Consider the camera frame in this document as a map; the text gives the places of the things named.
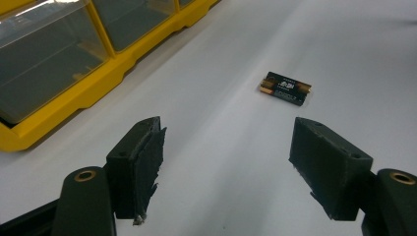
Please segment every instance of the white tabletop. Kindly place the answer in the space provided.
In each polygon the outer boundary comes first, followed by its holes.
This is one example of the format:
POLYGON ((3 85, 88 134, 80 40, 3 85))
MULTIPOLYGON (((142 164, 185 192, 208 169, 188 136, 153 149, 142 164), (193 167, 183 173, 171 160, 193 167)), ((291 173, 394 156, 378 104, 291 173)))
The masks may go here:
POLYGON ((36 147, 0 153, 0 222, 59 198, 138 121, 168 128, 158 190, 118 235, 362 235, 329 220, 288 161, 294 118, 317 120, 417 174, 417 2, 223 0, 36 147), (268 71, 312 85, 301 107, 259 92, 268 71))

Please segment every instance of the mounting hole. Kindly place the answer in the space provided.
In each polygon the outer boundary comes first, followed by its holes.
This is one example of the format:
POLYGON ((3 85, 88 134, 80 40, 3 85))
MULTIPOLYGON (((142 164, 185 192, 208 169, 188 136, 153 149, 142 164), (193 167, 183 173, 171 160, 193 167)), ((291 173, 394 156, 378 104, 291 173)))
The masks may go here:
POLYGON ((74 179, 77 182, 86 182, 94 177, 95 177, 95 171, 86 170, 86 171, 78 173, 74 179))
POLYGON ((399 172, 391 172, 389 174, 389 176, 393 180, 395 180, 395 181, 397 181, 401 184, 406 184, 406 185, 415 185, 416 184, 416 181, 414 179, 412 179, 411 177, 409 177, 408 175, 406 175, 406 174, 402 174, 402 173, 399 173, 399 172))
POLYGON ((362 156, 360 154, 358 154, 358 153, 352 153, 352 157, 359 159, 362 156))

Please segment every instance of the black mechanical arm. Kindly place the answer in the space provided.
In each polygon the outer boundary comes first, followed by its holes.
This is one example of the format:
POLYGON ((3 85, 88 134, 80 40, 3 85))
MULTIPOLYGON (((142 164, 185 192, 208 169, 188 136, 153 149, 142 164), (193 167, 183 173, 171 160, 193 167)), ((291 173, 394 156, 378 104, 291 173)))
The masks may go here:
POLYGON ((334 220, 365 212, 365 236, 417 235, 417 177, 400 170, 371 172, 373 158, 325 125, 295 119, 289 161, 334 220))
POLYGON ((0 225, 0 235, 116 235, 117 218, 142 224, 163 160, 165 129, 159 117, 137 123, 107 155, 101 167, 68 175, 61 196, 0 225))

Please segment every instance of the battery label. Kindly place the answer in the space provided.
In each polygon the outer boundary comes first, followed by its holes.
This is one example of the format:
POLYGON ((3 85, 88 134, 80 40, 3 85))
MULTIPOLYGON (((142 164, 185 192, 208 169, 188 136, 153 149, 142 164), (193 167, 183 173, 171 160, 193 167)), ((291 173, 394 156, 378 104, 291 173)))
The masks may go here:
POLYGON ((260 91, 301 106, 312 86, 269 72, 262 80, 260 91))

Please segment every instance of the yellow drawer organizer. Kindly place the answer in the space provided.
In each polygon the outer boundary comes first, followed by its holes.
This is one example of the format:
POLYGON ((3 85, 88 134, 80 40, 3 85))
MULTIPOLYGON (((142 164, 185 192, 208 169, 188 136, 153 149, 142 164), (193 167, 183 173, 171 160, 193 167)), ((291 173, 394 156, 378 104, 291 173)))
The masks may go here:
POLYGON ((0 150, 29 148, 218 0, 0 2, 0 150))

